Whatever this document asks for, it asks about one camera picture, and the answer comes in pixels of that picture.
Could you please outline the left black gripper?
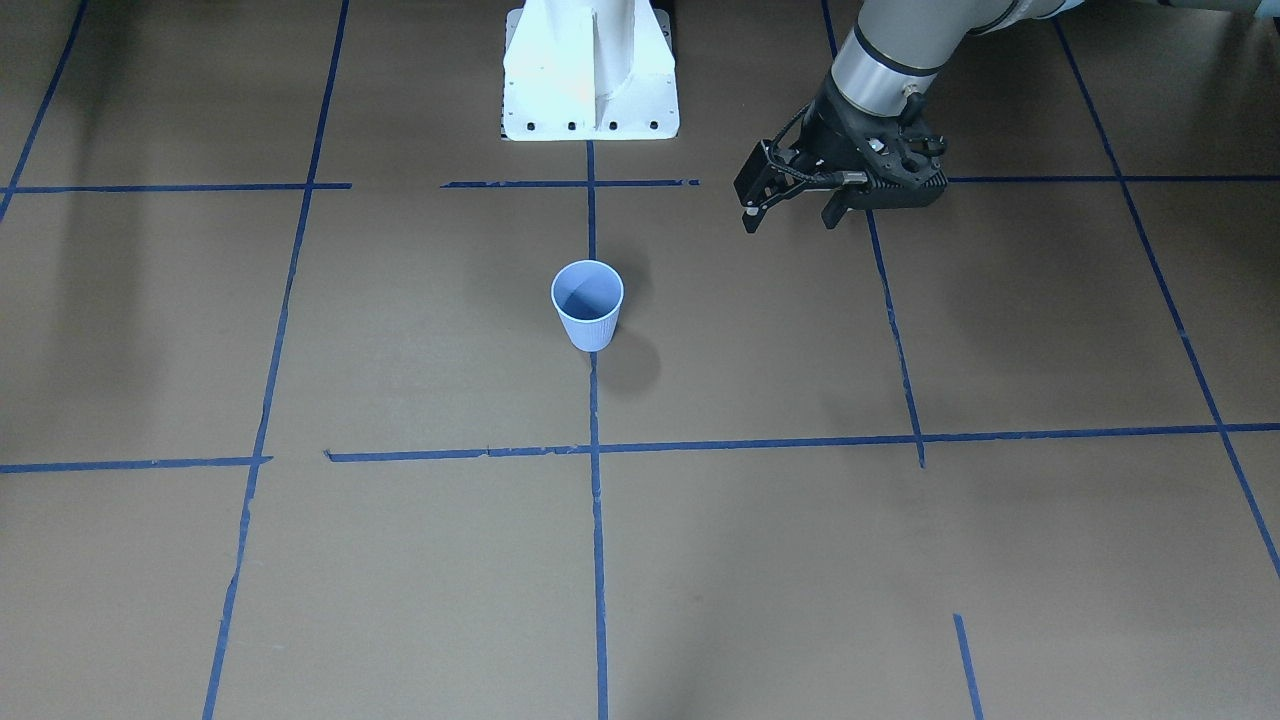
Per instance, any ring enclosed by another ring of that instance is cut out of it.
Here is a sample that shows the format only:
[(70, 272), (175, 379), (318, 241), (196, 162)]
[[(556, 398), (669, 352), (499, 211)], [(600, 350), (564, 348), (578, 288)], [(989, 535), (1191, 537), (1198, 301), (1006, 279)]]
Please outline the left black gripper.
[(790, 149), (781, 147), (778, 141), (759, 141), (735, 177), (744, 229), (755, 233), (768, 210), (808, 188), (810, 176), (837, 172), (867, 176), (865, 183), (844, 186), (829, 196), (820, 211), (828, 231), (835, 231), (851, 210), (924, 208), (940, 199), (948, 186), (942, 163), (933, 178), (915, 188), (881, 179), (872, 170), (867, 135), (877, 127), (878, 118), (892, 117), (863, 111), (840, 92), (833, 77), (826, 77)]

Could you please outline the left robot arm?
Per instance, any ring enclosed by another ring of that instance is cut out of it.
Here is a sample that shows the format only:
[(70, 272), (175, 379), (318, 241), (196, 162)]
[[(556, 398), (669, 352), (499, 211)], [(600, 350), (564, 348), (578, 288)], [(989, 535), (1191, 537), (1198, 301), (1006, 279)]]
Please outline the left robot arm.
[(854, 211), (927, 208), (948, 187), (931, 86), (968, 38), (1056, 20), (1074, 1), (864, 1), (814, 97), (758, 141), (733, 179), (746, 232), (803, 193), (832, 231)]

